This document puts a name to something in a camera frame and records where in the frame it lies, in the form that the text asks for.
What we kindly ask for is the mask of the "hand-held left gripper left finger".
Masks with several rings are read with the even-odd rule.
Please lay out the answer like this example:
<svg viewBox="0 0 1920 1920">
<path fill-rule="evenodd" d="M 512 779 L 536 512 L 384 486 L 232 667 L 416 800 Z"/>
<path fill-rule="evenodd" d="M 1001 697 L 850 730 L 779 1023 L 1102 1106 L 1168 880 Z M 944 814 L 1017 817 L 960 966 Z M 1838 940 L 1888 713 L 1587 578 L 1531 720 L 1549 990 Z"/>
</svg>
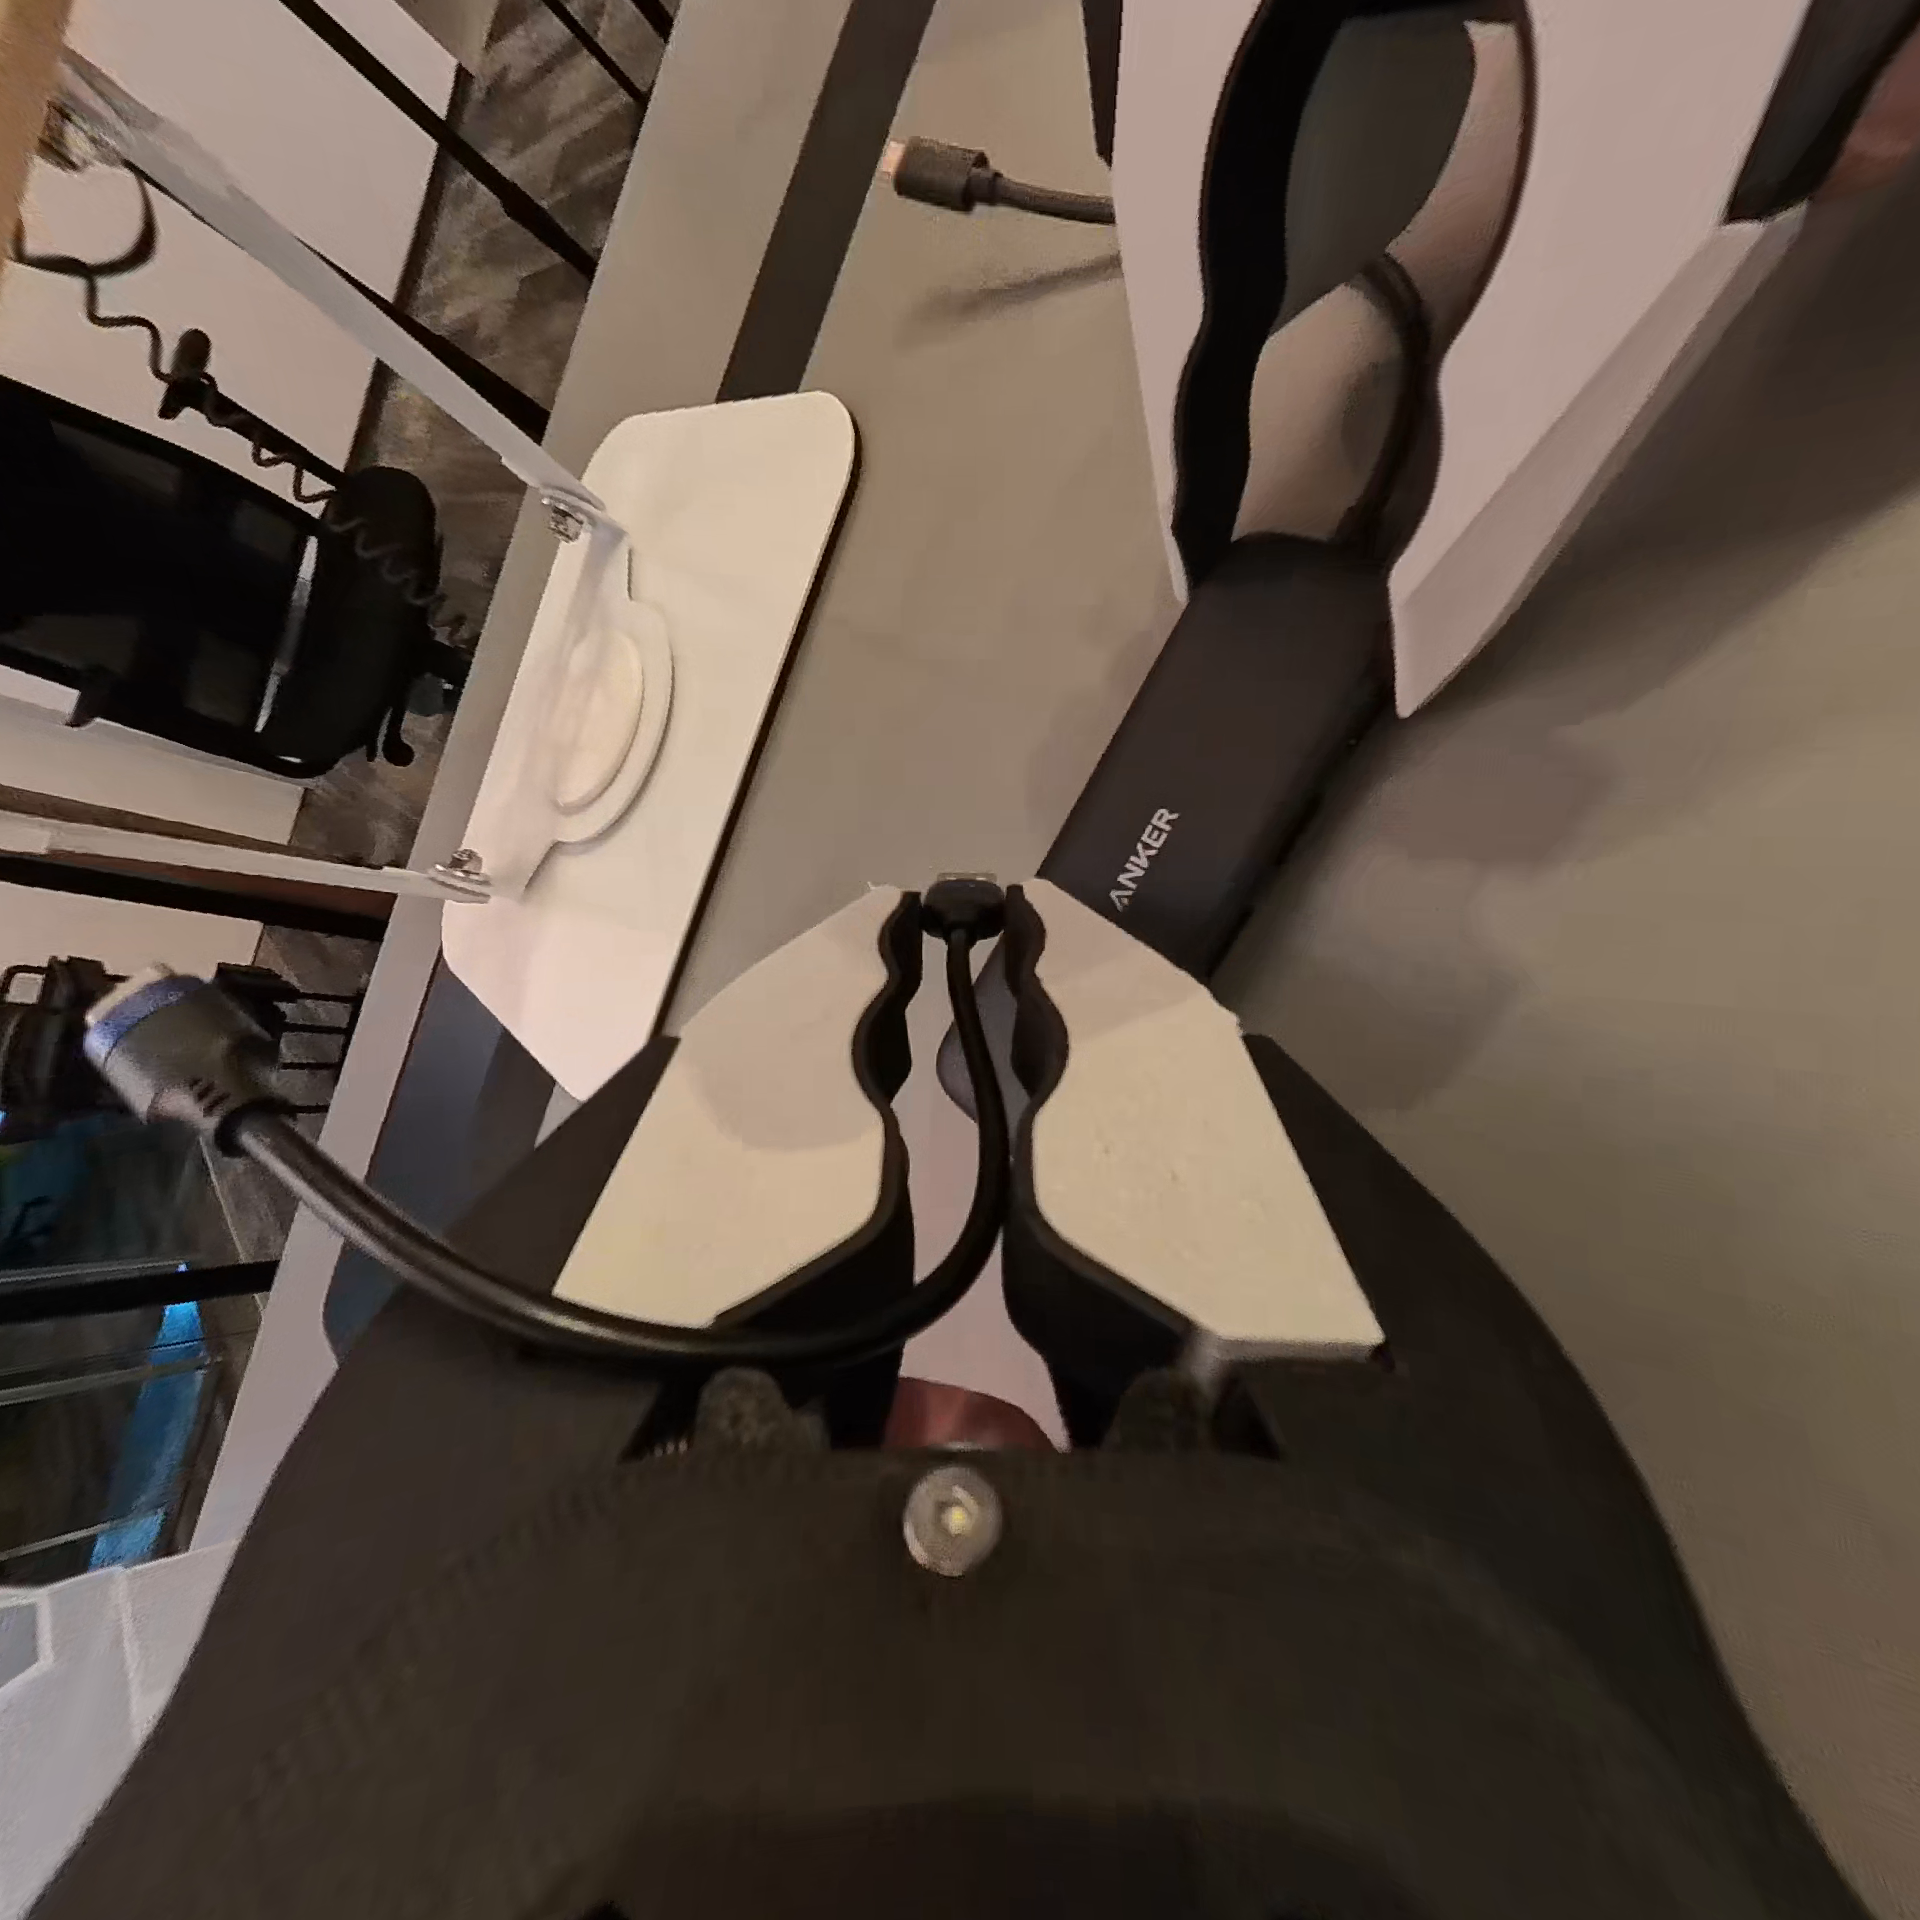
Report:
<svg viewBox="0 0 1920 1920">
<path fill-rule="evenodd" d="M 859 1318 L 915 1279 L 895 1097 L 921 898 L 871 888 L 685 1023 L 554 1282 L 663 1328 Z"/>
</svg>

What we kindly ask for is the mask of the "black office chair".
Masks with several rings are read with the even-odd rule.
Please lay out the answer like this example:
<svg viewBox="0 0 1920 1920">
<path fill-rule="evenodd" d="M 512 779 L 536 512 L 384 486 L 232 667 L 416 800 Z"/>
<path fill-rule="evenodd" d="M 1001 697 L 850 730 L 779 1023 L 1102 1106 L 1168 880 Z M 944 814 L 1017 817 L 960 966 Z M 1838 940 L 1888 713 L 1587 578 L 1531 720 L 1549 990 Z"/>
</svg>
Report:
<svg viewBox="0 0 1920 1920">
<path fill-rule="evenodd" d="M 2 382 L 2 660 L 112 724 L 249 770 L 406 767 L 403 718 L 454 705 L 441 527 L 406 471 L 320 512 L 125 424 Z"/>
</svg>

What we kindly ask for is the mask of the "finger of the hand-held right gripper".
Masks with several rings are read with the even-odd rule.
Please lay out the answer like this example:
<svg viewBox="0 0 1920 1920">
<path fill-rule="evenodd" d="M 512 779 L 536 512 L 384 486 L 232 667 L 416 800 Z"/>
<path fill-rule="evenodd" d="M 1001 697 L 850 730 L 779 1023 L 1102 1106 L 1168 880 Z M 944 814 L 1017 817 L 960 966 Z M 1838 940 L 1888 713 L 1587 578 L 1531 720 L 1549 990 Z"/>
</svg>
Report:
<svg viewBox="0 0 1920 1920">
<path fill-rule="evenodd" d="M 1112 201 L 1179 598 L 1233 540 L 1256 362 L 1288 291 L 1288 171 L 1351 14 L 1339 3 L 1119 8 Z"/>
<path fill-rule="evenodd" d="M 1437 374 L 1425 512 L 1387 576 L 1424 708 L 1543 578 L 1795 224 L 1726 209 L 1803 3 L 1527 4 L 1527 158 Z"/>
</svg>

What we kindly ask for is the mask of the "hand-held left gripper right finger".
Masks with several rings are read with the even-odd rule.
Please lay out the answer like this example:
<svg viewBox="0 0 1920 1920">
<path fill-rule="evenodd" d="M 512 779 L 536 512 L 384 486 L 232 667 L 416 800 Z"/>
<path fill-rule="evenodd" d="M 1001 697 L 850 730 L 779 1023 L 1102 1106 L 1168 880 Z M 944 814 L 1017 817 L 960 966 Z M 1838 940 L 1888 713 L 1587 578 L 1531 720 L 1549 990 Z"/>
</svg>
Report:
<svg viewBox="0 0 1920 1920">
<path fill-rule="evenodd" d="M 1001 1289 L 1054 1374 L 1363 1361 L 1373 1307 L 1235 1015 L 1049 880 L 1008 896 Z"/>
</svg>

